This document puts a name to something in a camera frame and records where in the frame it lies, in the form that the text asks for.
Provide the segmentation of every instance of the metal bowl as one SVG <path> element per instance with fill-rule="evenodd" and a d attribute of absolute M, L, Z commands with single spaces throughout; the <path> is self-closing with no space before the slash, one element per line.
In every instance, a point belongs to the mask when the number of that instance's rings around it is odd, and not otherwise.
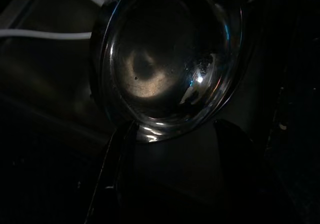
<path fill-rule="evenodd" d="M 114 0 L 92 34 L 96 99 L 138 139 L 186 133 L 228 98 L 239 70 L 240 0 Z"/>

